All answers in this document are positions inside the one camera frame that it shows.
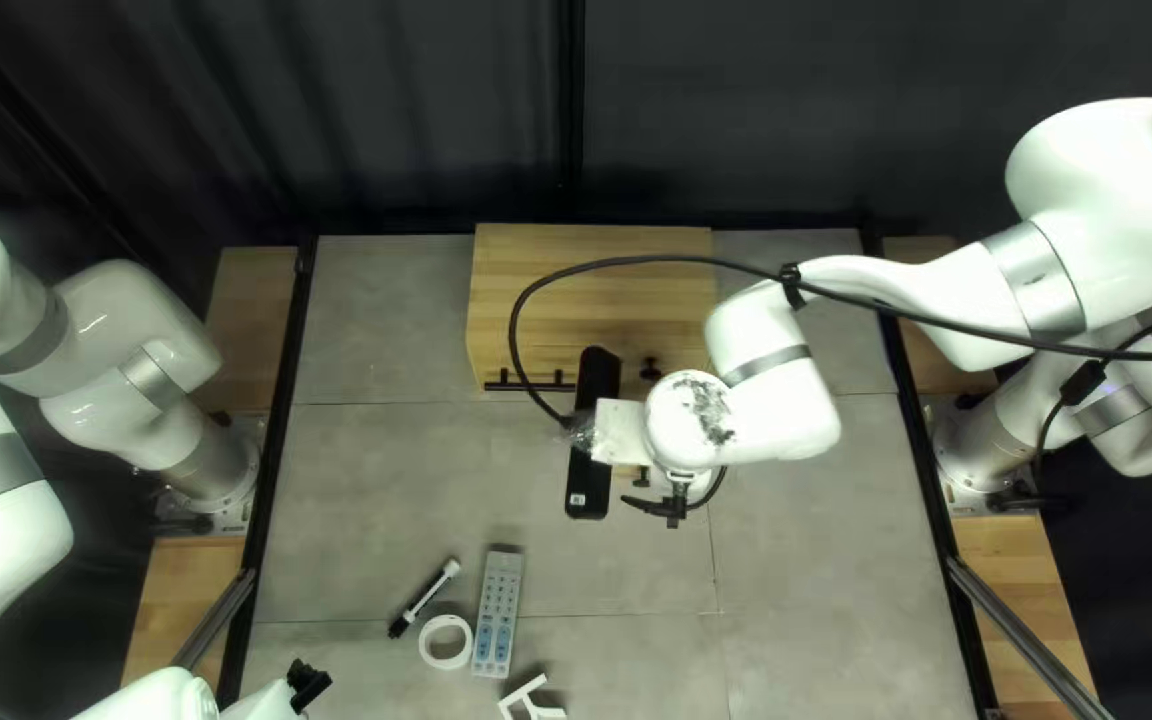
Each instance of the gray floor tile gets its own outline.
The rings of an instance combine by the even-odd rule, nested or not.
[[[473,236],[319,242],[297,402],[479,395],[464,350]]]
[[[715,232],[714,255],[775,272],[785,263],[824,255],[858,255],[854,229]],[[758,282],[736,270],[718,270],[718,296]],[[819,298],[798,311],[798,324],[811,346],[824,381],[835,395],[896,392],[887,367],[874,314]]]
[[[524,615],[713,611],[708,517],[569,520],[567,455],[530,403],[297,406],[257,619],[389,617],[448,554],[476,600],[487,544],[526,551]]]
[[[723,611],[840,593],[914,604],[924,584],[941,585],[896,397],[836,404],[839,445],[795,463],[733,468],[710,503]]]
[[[896,399],[838,404],[835,448],[711,502],[732,717],[969,718]]]
[[[926,599],[947,613],[943,596]],[[843,591],[832,604],[712,617],[732,720],[976,717],[954,631],[926,631],[919,613]]]
[[[514,676],[440,672],[385,623],[276,623],[252,630],[243,692],[300,658],[335,680],[313,720],[499,720],[495,702],[544,667],[569,718],[727,720],[722,652],[696,615],[530,617],[518,622]]]

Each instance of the remote control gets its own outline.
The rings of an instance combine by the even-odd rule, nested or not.
[[[473,641],[473,675],[508,679],[514,654],[514,628],[522,590],[522,554],[488,552],[479,598],[479,629]]]

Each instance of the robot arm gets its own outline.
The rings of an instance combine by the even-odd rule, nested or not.
[[[47,289],[0,243],[0,384],[40,399],[73,444],[161,471],[200,513],[256,476],[255,447],[188,399],[219,367],[200,321],[149,270],[113,260]]]
[[[1106,346],[1116,341],[1094,331],[1113,331],[1116,323],[1139,327],[1131,318],[1152,306],[1152,99],[1096,103],[1049,118],[1017,143],[1006,177],[1025,219],[998,235],[922,265],[832,256],[802,263],[798,271],[824,289],[1011,335]],[[594,458],[654,465],[670,483],[690,482],[689,499],[696,499],[708,485],[707,468],[826,450],[839,438],[839,417],[791,316],[783,290],[771,281],[720,304],[705,327],[718,377],[695,370],[666,376],[637,411],[600,400]],[[923,329],[965,370],[1031,353]],[[1081,365],[1079,358],[1047,355],[984,406],[986,420],[942,438],[969,471],[998,472],[1032,455],[1059,385]],[[1149,399],[1152,363],[1120,365],[1113,370],[1138,376],[1138,395]],[[1087,407],[1114,391],[1100,388]],[[1102,401],[1099,412],[1126,397]],[[634,423],[624,417],[635,412],[642,422],[629,430],[635,437],[626,437]],[[1083,420],[1092,423],[1097,412],[1087,410]],[[1144,460],[1152,457],[1152,439],[1144,439],[1152,438],[1152,409],[1132,417],[1123,430],[1100,423],[1098,437],[1105,439],[1093,442],[1113,445],[1115,450],[1104,452],[1116,467],[1152,468]],[[1063,417],[1053,439],[1062,444],[1085,432]],[[1127,446],[1139,460],[1115,461],[1124,446],[1116,438],[1129,433]]]

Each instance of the white end effector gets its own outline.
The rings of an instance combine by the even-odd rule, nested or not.
[[[802,460],[839,442],[841,423],[785,289],[763,282],[714,309],[705,344],[717,377],[664,376],[643,403],[600,399],[590,455],[653,469],[653,486],[695,501],[718,467]]]

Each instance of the black clamp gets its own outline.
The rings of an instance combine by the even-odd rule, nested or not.
[[[781,287],[785,289],[785,298],[790,302],[790,308],[802,310],[808,301],[798,291],[798,281],[803,279],[803,273],[798,271],[797,263],[786,263],[781,265]]]

